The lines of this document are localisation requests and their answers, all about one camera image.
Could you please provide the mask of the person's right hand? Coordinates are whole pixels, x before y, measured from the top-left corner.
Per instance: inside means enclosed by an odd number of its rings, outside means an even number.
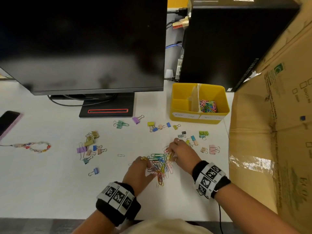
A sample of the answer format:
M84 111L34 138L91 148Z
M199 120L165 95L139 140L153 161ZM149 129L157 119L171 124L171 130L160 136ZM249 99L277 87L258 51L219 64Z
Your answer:
M185 172L189 173L190 175L193 174L193 169L195 166L201 162L201 158L198 156L198 154L189 146L186 144L186 159L184 164L177 164L181 169L183 169Z

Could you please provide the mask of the person's left hand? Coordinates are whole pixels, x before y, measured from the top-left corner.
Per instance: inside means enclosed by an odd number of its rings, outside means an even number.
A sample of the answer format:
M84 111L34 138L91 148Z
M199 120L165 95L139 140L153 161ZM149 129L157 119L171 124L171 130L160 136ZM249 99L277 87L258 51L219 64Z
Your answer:
M130 185L134 190L134 196L137 197L150 184L152 180L145 180L140 174L140 156L130 165L125 174L122 183Z

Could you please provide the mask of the brown cardboard box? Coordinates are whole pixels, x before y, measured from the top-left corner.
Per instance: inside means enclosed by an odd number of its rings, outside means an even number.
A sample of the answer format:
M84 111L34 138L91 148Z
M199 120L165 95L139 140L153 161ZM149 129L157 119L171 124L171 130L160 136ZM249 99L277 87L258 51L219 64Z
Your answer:
M312 234L312 0L234 94L230 179Z

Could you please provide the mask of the translucent box divider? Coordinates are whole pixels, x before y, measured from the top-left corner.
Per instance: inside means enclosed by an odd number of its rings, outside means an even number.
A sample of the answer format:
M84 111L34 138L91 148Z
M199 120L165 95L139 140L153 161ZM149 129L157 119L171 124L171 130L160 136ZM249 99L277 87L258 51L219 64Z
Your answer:
M200 102L199 102L199 90L201 84L196 84L191 90L191 94L188 98L189 101L189 111L199 113L200 112Z

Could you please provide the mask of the black wristband with marker tags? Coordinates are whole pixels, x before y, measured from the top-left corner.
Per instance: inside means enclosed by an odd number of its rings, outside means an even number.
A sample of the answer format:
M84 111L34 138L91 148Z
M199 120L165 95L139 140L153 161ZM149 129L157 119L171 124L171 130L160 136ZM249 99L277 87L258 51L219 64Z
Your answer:
M223 170L214 163L208 163L204 160L193 168L192 178L197 193L207 199L214 199L219 189L231 183Z
M133 188L126 183L110 182L96 198L96 209L115 227L126 219L134 220L141 209Z

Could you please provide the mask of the black smartphone with pink case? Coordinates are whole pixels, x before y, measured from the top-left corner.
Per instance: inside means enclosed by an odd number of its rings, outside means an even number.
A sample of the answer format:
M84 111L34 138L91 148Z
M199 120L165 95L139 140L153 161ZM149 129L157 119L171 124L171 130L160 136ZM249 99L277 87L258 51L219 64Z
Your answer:
M10 130L23 117L22 113L6 111L0 116L0 141L10 132Z

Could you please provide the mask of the person's right forearm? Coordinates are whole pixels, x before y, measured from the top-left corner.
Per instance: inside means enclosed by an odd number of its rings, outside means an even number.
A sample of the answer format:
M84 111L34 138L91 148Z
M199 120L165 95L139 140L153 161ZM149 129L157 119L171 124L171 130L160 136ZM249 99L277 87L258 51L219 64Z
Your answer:
M214 199L245 234L300 234L275 212L230 183Z

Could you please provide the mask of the black computer monitor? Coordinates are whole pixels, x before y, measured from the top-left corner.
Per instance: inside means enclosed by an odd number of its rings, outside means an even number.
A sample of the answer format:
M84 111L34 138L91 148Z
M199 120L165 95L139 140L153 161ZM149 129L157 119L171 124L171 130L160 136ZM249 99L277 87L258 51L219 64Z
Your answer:
M0 69L33 95L163 91L168 0L0 0Z

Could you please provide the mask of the colourful paper clips heap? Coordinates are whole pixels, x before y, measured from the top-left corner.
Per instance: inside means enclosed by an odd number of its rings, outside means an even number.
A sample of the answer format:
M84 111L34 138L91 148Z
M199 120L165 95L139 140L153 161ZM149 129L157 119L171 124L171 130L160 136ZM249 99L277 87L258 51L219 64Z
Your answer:
M199 106L202 113L217 113L217 106L215 101L200 99Z

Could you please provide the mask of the person's left forearm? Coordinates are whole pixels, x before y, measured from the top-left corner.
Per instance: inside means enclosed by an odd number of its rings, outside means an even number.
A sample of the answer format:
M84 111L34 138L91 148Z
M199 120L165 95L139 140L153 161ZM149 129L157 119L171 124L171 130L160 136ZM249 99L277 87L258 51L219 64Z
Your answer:
M95 210L72 234L111 234L115 225L100 211Z

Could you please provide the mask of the beige and red connector tag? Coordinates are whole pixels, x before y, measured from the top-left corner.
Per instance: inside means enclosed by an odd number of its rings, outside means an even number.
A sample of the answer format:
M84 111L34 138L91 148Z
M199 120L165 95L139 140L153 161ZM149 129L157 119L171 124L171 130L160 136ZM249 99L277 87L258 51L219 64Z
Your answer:
M185 28L189 26L189 17L186 16L183 19L180 19L172 24L173 29Z

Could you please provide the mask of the pile of colourful paper clips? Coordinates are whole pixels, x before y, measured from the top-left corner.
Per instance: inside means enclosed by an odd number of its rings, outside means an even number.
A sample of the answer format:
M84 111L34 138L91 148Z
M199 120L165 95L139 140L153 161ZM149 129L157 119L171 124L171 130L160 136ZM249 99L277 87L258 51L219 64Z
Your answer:
M152 153L147 156L152 167L147 169L151 174L156 175L156 187L164 186L164 181L169 178L170 174L173 174L173 167L171 158L175 155L174 152L169 152L169 145L163 148L162 153Z

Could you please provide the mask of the scattered colourful binder clips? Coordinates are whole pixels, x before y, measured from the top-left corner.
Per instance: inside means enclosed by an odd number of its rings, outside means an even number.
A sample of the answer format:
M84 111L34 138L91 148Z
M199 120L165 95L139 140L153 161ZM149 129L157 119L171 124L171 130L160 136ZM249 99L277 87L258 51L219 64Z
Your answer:
M150 129L150 132L156 132L158 130L161 130L163 128L170 128L170 123L167 123L165 126L158 125L155 126L154 122L148 122L147 126ZM77 153L80 155L80 160L84 162L84 164L87 164L96 154L102 154L103 152L106 152L107 149L103 148L102 145L95 145L96 139L99 138L99 133L97 131L92 131L91 133L88 133L86 135L86 142L80 143L79 147L76 149ZM186 139L186 144L190 147L197 146L198 141L196 140L195 136L191 136L189 138L186 137L186 132L182 132L178 135L179 139ZM202 153L205 154L216 154L220 152L220 147L215 145L209 145L209 149L202 147L200 150Z

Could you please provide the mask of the yellow plastic organizer box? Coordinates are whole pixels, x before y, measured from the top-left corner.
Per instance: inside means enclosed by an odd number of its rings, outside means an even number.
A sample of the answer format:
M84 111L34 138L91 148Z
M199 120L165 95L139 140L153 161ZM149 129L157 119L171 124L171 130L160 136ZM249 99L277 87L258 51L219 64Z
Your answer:
M202 84L199 90L199 99L215 101L217 106L217 113L199 113L189 111L188 98L191 94L193 86L196 83L174 83L171 93L170 105L170 119L178 122L203 123L203 124L219 124L221 121L217 120L200 120L188 118L176 118L172 112L200 114L200 115L224 115L227 116L230 112L226 91L223 86Z

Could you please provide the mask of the black monitor stand base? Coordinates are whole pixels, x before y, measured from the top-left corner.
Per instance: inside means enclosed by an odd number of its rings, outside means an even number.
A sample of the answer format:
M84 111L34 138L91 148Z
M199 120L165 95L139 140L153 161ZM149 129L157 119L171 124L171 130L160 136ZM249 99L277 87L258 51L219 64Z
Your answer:
M84 102L80 118L132 117L134 113L135 93L120 93L112 99L99 104Z

